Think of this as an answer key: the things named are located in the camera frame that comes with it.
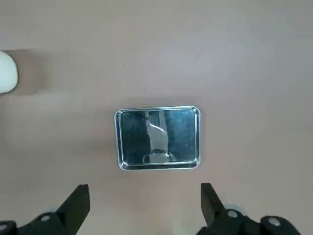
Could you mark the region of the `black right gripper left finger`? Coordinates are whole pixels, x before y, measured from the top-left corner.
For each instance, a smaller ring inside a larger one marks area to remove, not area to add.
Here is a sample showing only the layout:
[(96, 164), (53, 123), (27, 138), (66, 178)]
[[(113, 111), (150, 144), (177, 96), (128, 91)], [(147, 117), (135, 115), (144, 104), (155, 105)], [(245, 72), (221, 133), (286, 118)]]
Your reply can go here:
[(79, 185), (56, 210), (18, 227), (13, 220), (0, 222), (2, 235), (75, 235), (90, 211), (89, 186)]

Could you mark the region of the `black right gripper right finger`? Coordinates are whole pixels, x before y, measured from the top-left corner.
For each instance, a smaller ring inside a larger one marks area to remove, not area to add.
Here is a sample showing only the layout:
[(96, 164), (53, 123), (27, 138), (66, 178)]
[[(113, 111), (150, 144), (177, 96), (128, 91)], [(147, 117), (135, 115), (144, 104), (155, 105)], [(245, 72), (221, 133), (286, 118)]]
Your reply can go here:
[(201, 210), (206, 226), (201, 235), (298, 235), (285, 218), (264, 216), (259, 222), (235, 209), (226, 209), (210, 183), (201, 184)]

